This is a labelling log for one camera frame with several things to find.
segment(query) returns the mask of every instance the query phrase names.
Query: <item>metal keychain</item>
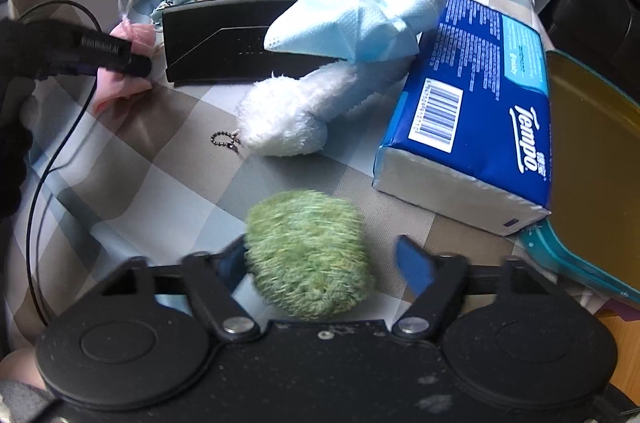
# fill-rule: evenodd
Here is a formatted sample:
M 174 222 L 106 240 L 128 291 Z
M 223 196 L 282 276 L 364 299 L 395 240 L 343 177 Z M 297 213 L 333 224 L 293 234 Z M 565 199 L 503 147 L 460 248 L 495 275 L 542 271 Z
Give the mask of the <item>metal keychain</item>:
M 242 145 L 242 143 L 240 143 L 240 138 L 239 138 L 239 132 L 237 130 L 235 130 L 234 132 L 228 132 L 226 130 L 219 130 L 217 132 L 214 132 L 211 135 L 211 143 L 213 143 L 213 145 L 218 146 L 218 147 L 226 147 L 231 149 L 234 152 L 238 152 L 238 145 Z M 231 142 L 217 142 L 216 138 L 218 136 L 226 136 L 227 138 L 229 138 L 231 140 Z

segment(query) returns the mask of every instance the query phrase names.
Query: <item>checkered fabric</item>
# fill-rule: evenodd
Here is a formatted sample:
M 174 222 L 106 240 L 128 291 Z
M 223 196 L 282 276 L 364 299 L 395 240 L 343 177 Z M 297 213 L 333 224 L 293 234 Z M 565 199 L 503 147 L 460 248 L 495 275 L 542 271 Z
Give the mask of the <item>checkered fabric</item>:
M 21 13 L 44 0 L 11 0 Z M 109 31 L 117 0 L 76 0 Z M 133 19 L 161 0 L 135 0 Z M 532 0 L 478 0 L 538 25 Z M 60 7 L 54 16 L 84 20 Z M 309 188 L 349 198 L 364 217 L 366 245 L 378 280 L 377 293 L 347 318 L 395 319 L 410 301 L 394 265 L 394 240 L 407 233 L 436 253 L 454 251 L 472 262 L 498 264 L 514 240 L 406 204 L 373 190 L 372 163 L 401 86 L 374 95 L 329 124 L 324 150 L 295 158 L 254 158 L 213 146 L 210 135 L 234 130 L 236 105 L 246 85 L 174 88 L 165 62 L 156 57 L 153 89 L 121 100 L 98 118 L 86 114 L 56 162 L 38 201 L 31 273 L 46 311 L 60 313 L 123 260 L 144 255 L 153 264 L 175 263 L 196 250 L 220 251 L 244 232 L 254 203 L 273 193 Z M 5 302 L 12 347 L 32 341 L 42 327 L 27 290 L 26 219 L 38 176 L 79 113 L 92 78 L 39 82 L 40 119 L 34 127 L 31 172 L 22 210 L 5 225 Z M 236 293 L 260 320 L 279 316 L 247 280 Z

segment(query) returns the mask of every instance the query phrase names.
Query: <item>plush toy tail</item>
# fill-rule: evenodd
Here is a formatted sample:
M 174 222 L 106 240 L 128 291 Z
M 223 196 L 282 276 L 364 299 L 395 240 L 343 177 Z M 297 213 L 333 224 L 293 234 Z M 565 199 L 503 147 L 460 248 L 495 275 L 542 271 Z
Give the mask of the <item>plush toy tail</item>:
M 325 122 L 359 105 L 372 93 L 384 93 L 402 80 L 414 57 L 382 62 L 339 61 L 322 66 L 302 77 L 299 90 L 305 96 L 304 109 Z

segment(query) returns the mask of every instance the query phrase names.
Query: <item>pink cloth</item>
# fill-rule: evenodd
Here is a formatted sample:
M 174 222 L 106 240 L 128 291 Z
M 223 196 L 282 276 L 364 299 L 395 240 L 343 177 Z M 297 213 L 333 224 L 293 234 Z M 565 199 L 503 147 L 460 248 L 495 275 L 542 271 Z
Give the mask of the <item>pink cloth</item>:
M 126 18 L 113 28 L 111 35 L 130 40 L 132 43 L 131 52 L 135 55 L 151 57 L 154 54 L 156 31 L 153 24 L 132 24 Z M 100 68 L 98 69 L 98 86 L 92 102 L 92 111 L 94 114 L 101 113 L 118 98 L 129 98 L 131 95 L 149 89 L 151 89 L 151 82 L 146 79 L 129 77 L 122 73 Z

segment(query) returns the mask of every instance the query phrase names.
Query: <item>tempo tissue pack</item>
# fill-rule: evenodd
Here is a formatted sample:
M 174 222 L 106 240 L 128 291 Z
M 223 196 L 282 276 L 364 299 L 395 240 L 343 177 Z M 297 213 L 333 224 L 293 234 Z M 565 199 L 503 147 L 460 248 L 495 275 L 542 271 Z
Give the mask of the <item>tempo tissue pack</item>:
M 549 214 L 550 119 L 539 34 L 473 0 L 423 33 L 373 186 L 508 235 Z

